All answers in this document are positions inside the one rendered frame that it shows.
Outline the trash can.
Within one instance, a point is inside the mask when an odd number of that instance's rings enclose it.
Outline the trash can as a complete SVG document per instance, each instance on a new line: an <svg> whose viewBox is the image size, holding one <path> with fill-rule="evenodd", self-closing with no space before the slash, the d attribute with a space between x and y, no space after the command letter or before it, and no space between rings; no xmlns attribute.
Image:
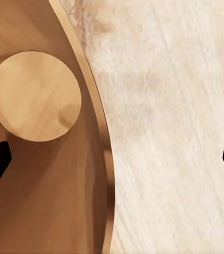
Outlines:
<svg viewBox="0 0 224 254"><path fill-rule="evenodd" d="M61 0L0 0L0 254L110 254L109 129Z"/></svg>

